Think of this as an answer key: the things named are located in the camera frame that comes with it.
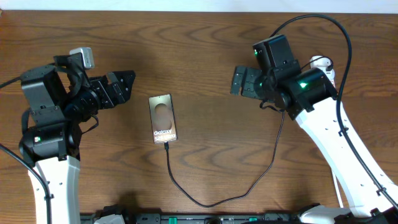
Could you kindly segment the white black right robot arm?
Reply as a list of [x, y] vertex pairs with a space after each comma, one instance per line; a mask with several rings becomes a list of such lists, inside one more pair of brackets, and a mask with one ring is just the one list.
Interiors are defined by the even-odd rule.
[[333, 62], [316, 55], [310, 69], [303, 70], [294, 59], [284, 35], [253, 45], [259, 68], [237, 66], [231, 93], [262, 101], [266, 108], [287, 112], [311, 137], [343, 189], [348, 207], [328, 208], [315, 204], [303, 209], [302, 223], [397, 223], [397, 210], [383, 196], [363, 169], [394, 200], [397, 186], [379, 167], [344, 110], [336, 114], [337, 90]]

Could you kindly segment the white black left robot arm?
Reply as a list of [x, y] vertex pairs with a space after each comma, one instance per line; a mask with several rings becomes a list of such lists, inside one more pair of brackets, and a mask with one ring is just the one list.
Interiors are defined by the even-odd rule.
[[19, 149], [34, 170], [37, 223], [80, 223], [80, 123], [126, 103], [136, 74], [127, 70], [88, 77], [92, 60], [81, 52], [53, 59], [21, 75], [30, 108], [22, 117]]

